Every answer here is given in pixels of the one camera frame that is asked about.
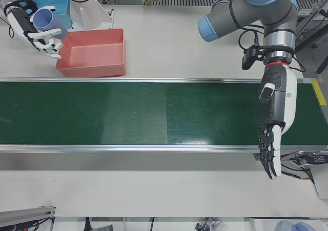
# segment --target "plastic cup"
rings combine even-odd
[[[33,25],[35,28],[42,31],[61,29],[61,34],[54,36],[60,40],[64,39],[68,34],[67,28],[63,22],[47,8],[41,8],[35,12],[33,16]]]

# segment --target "white table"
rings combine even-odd
[[[114,27],[125,30],[127,78],[262,77],[261,63],[241,69],[239,32],[201,39],[197,21],[210,8],[115,9]],[[62,77],[54,60],[0,28],[2,77]],[[250,34],[244,43],[252,40]],[[310,181],[272,181],[249,154],[1,154],[0,182],[0,211],[54,205],[62,217],[328,216],[328,201]]]

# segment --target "robotic hand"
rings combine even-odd
[[[256,60],[265,64],[259,90],[260,159],[268,176],[281,175],[280,142],[292,125],[296,110],[297,80],[289,69],[295,50],[295,0],[217,0],[210,14],[198,23],[205,41],[213,41],[260,20],[263,46],[255,42],[244,51],[242,68]]]
[[[3,10],[13,31],[29,47],[39,50],[51,58],[61,59],[57,53],[63,47],[61,42],[53,37],[61,34],[60,29],[38,32],[30,22],[30,16],[37,11],[37,6],[32,0],[0,0],[0,8]]]

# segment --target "cable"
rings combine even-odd
[[[30,222],[25,222],[25,223],[19,223],[16,225],[10,225],[10,226],[6,226],[6,227],[0,227],[0,231],[13,231],[13,230],[24,230],[25,228],[32,228],[34,227],[35,230],[37,230],[39,228],[39,226],[41,224],[43,224],[44,222],[51,220],[52,222],[54,222],[54,218],[44,218],[44,219],[40,219],[40,220],[36,220],[36,221],[30,221]]]
[[[296,164],[297,166],[299,166],[298,163],[297,163],[297,161],[292,161],[292,162],[293,162],[294,164]],[[303,167],[301,167],[301,169],[304,170],[304,172],[305,172],[305,173],[309,176],[309,178],[311,179],[312,183],[315,184],[315,183],[314,183],[313,176],[310,175],[311,170],[306,170],[306,169],[304,169]]]
[[[289,169],[289,170],[291,170],[291,171],[302,171],[302,172],[305,172],[305,171],[306,171],[305,169],[303,169],[303,170],[293,169],[293,168],[290,168],[290,167],[288,167],[288,166],[286,166],[286,165],[284,165],[284,164],[281,164],[281,166],[282,166],[282,167],[285,167],[286,169]]]
[[[310,178],[303,178],[303,177],[300,177],[300,176],[297,176],[297,175],[294,175],[294,174],[291,174],[291,173],[287,173],[287,172],[284,172],[284,171],[282,171],[281,173],[283,175],[291,176],[291,177],[294,177],[294,178],[297,178],[297,179],[300,179],[300,180],[310,180]]]
[[[242,38],[242,36],[243,35],[245,35],[247,32],[250,32],[250,31],[252,31],[253,33],[254,33],[254,35],[255,35],[255,38],[254,38],[254,43],[258,43],[258,32],[259,31],[257,31],[257,30],[254,30],[254,29],[244,29],[244,31],[240,34],[240,36],[239,36],[239,38],[238,38],[238,45],[239,45],[239,47],[241,48],[241,49],[243,49],[244,51],[246,51],[247,49],[246,48],[244,48],[242,45],[241,45],[241,38]]]
[[[304,73],[304,72],[306,72],[306,68],[305,68],[305,66],[297,59],[297,58],[295,58],[295,56],[293,56],[293,59],[296,61],[296,62],[298,62],[298,64],[299,64],[299,66],[300,66],[300,68],[301,69],[297,69],[297,68],[294,68],[294,67],[290,67],[289,66],[289,68],[290,69],[293,69],[293,70],[297,70],[297,71],[299,71],[299,72],[301,72],[301,73]]]
[[[264,29],[263,26],[261,25],[247,25],[248,27],[255,27],[255,28],[259,28],[259,29]]]
[[[153,231],[153,225],[154,225],[155,218],[152,217],[152,224],[150,225],[150,231]]]
[[[6,20],[4,20],[2,17],[0,17],[0,19],[1,19],[2,21],[4,21],[6,24],[9,25],[9,30],[8,30],[9,37],[10,37],[10,38],[14,38],[15,33],[14,33],[14,30],[12,29],[10,23],[8,23],[8,22],[7,22]]]
[[[318,29],[320,27],[320,25],[322,25],[322,23],[324,22],[324,20],[327,18],[327,13],[328,13],[328,10],[326,12],[323,11],[323,13],[320,13],[323,16],[323,19],[321,20],[321,22],[316,27],[314,27],[312,30],[309,30],[309,31],[304,32],[303,34],[300,34],[299,37],[302,37],[305,34],[308,34],[309,32]]]

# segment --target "green conveyor belt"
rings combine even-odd
[[[0,82],[0,144],[256,145],[258,84]],[[299,84],[285,145],[328,145],[311,84]]]

